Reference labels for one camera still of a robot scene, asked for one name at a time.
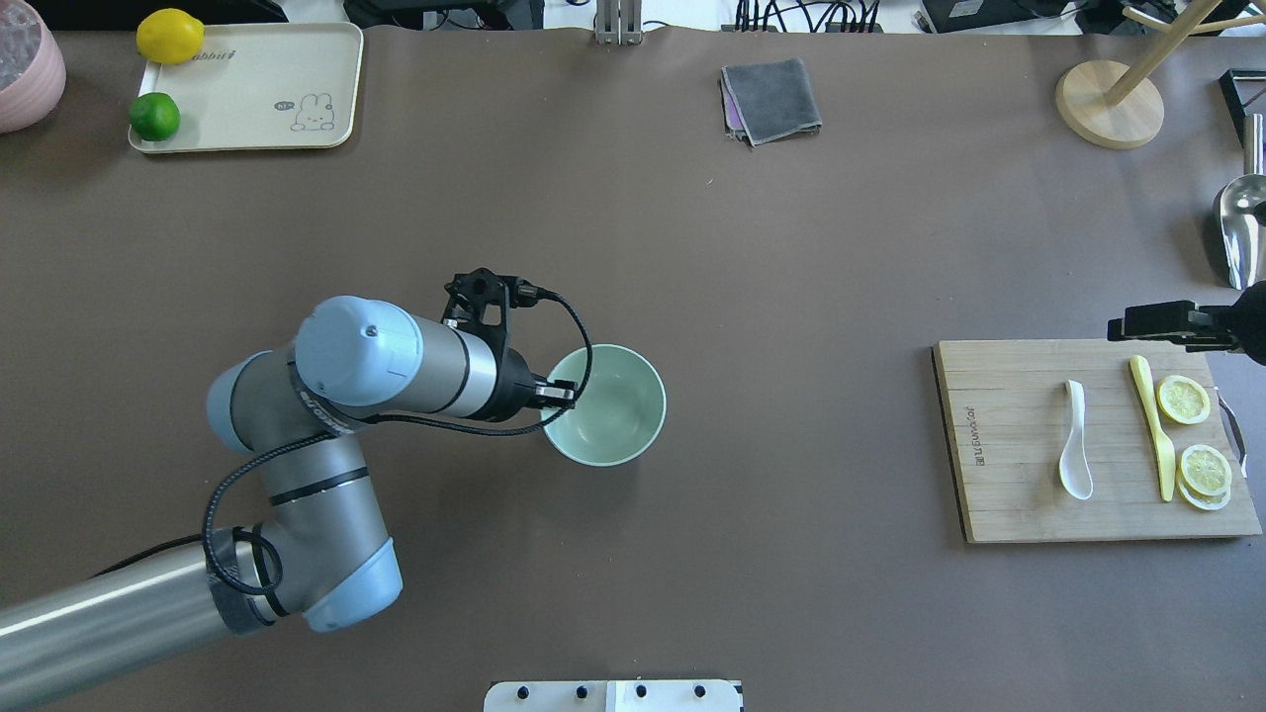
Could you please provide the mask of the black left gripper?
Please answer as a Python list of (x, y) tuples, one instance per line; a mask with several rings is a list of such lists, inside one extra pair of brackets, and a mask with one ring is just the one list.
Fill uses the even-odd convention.
[(547, 380), (530, 371), (515, 350), (505, 350), (498, 360), (492, 395), (485, 402), (485, 421), (505, 422), (525, 408), (566, 410), (576, 404), (573, 380)]

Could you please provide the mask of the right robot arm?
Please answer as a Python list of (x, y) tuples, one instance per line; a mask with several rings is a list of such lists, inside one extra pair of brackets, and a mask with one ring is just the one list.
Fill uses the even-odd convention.
[(1258, 281), (1239, 294), (1234, 304), (1220, 315), (1222, 327), (1231, 334), (1233, 353), (1243, 353), (1265, 366), (1265, 281)]

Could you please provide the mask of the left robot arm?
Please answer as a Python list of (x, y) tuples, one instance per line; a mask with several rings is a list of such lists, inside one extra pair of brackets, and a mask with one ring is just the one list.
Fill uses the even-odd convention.
[(498, 436), (525, 408), (557, 419), (587, 388), (548, 383), (454, 296), (443, 321), (335, 296), (295, 340), (227, 370), (208, 421), (247, 462), (191, 537), (3, 612), (3, 708), (29, 709), (299, 614), (319, 633), (392, 606), (403, 573), (357, 433), (387, 422)]

